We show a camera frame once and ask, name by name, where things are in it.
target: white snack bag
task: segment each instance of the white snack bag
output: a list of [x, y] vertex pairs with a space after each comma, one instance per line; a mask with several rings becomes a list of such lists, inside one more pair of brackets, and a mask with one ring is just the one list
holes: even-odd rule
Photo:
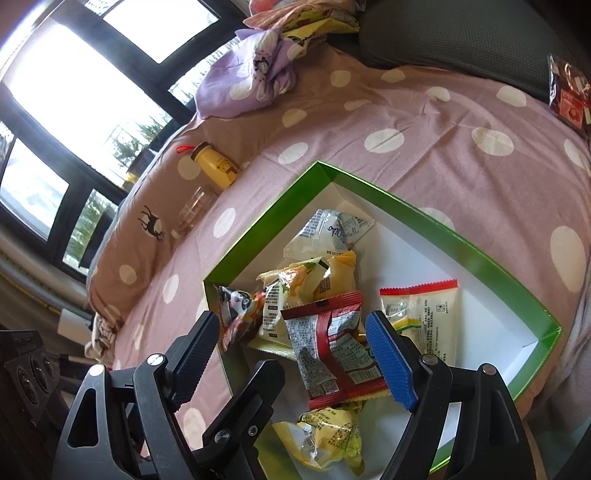
[[456, 365], [457, 292], [457, 280], [379, 289], [382, 311], [394, 329], [450, 367]]
[[362, 219], [338, 210], [316, 210], [300, 233], [285, 246], [283, 256], [307, 260], [344, 254], [374, 223], [372, 218]]

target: yellow snack bag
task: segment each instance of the yellow snack bag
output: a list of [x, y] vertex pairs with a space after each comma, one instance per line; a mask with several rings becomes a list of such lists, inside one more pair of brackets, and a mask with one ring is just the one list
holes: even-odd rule
[[304, 413], [298, 423], [281, 421], [273, 428], [287, 451], [306, 467], [326, 472], [344, 460], [357, 476], [363, 474], [359, 412], [363, 402]]
[[357, 256], [349, 250], [329, 259], [329, 269], [314, 292], [314, 301], [357, 290], [355, 272]]
[[260, 274], [257, 280], [265, 287], [262, 325], [248, 346], [295, 360], [281, 311], [312, 302], [327, 269], [328, 264], [318, 257]]

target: red package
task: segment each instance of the red package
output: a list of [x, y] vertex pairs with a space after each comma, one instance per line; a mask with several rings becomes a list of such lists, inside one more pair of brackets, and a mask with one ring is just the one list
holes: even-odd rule
[[585, 140], [591, 137], [591, 85], [585, 75], [567, 61], [548, 56], [550, 109]]
[[388, 388], [369, 349], [357, 339], [360, 291], [282, 310], [311, 410]]

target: blue gripper pad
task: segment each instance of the blue gripper pad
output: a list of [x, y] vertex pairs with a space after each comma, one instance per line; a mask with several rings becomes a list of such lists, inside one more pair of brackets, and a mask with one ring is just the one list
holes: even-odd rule
[[413, 411], [418, 403], [418, 395], [414, 391], [413, 371], [392, 339], [387, 327], [382, 324], [380, 317], [383, 317], [389, 326], [389, 322], [382, 312], [372, 312], [365, 319], [365, 331], [369, 346], [394, 400], [401, 403], [408, 411]]

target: gray pillow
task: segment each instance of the gray pillow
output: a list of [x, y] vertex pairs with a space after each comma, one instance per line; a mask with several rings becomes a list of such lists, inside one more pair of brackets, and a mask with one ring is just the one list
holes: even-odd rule
[[548, 53], [573, 56], [524, 0], [382, 0], [361, 18], [364, 63], [440, 67], [548, 102]]

